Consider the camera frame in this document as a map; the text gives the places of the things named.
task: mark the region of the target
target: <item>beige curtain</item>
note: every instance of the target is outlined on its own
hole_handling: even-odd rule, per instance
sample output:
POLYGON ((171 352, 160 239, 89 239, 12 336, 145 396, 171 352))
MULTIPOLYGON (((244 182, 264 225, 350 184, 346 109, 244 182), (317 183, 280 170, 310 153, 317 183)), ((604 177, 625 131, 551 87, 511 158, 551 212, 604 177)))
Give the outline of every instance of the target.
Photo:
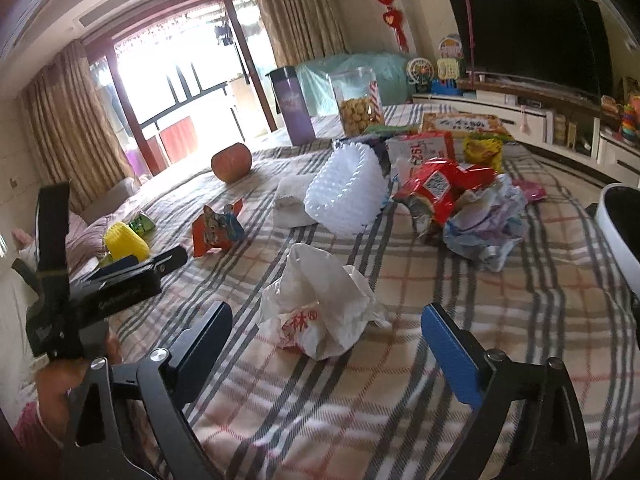
POLYGON ((46 184, 68 180, 82 212, 134 176, 98 98, 84 48, 67 45, 22 92, 30 143, 46 184))
POLYGON ((334 0, 256 0, 278 66, 347 51, 334 0))

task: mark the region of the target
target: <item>television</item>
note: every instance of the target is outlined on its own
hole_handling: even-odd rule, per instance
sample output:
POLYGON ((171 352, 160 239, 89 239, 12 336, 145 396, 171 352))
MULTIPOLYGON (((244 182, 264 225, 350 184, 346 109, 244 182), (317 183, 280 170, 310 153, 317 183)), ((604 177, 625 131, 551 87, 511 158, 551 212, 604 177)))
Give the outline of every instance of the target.
POLYGON ((468 0, 468 9, 466 0, 450 2, 468 72, 471 28, 476 73, 545 82, 590 96, 613 92, 609 41, 596 2, 468 0))

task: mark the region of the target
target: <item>purple tumbler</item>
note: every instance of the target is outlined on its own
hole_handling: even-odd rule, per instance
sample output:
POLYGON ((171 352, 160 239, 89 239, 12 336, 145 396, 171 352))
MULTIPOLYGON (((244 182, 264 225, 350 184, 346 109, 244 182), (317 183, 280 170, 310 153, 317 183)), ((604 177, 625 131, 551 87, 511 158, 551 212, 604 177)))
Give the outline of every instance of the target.
POLYGON ((296 75, 296 68, 284 66, 269 73, 289 139, 294 146, 316 140, 311 117, 306 110, 305 98, 296 75))

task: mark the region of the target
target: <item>striped blanket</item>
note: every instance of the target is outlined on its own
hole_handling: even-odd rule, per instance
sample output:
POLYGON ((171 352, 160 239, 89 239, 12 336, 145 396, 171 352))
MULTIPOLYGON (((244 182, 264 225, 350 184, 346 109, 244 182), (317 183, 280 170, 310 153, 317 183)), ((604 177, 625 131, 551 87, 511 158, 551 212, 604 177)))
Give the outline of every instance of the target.
MULTIPOLYGON (((389 124, 419 123, 425 106, 386 110, 389 124)), ((156 220, 159 253, 192 249, 191 223, 204 203, 221 209, 244 199, 246 239, 228 253, 190 259, 162 294, 113 319, 127 361, 169 347, 215 301, 228 302, 234 328, 209 381, 185 408, 212 462, 234 479, 428 478, 456 440, 470 410, 457 402, 420 333, 425 304, 439 301, 485 348, 513 360, 562 358, 584 415, 595 479, 604 478, 638 432, 640 384, 630 293, 602 234, 571 193, 524 148, 505 153, 514 178, 542 184, 548 198, 526 208, 528 234, 492 273, 437 242, 414 239, 404 206, 391 204, 371 229, 340 238, 320 225, 283 230, 271 207, 280 179, 314 173, 340 136, 337 118, 315 122, 319 140, 254 153, 254 171, 225 186, 204 167, 188 178, 145 187, 120 211, 140 206, 156 220), (261 290, 276 280, 287 250, 311 244, 355 266, 388 308, 391 329, 370 324, 339 358, 315 362, 257 336, 261 290)), ((271 142, 286 144, 279 132, 271 142)), ((498 473, 517 412, 508 417, 485 470, 498 473)), ((138 419, 156 467, 165 466, 146 419, 138 419)))

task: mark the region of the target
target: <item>white towel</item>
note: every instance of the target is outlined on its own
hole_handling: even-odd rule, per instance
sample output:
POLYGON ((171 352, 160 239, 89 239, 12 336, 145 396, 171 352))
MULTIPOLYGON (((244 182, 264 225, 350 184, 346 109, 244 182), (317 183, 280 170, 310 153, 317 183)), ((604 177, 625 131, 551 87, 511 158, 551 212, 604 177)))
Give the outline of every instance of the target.
POLYGON ((289 175, 278 184, 273 203, 273 225, 285 229, 317 223, 305 212, 306 189, 315 174, 289 175))

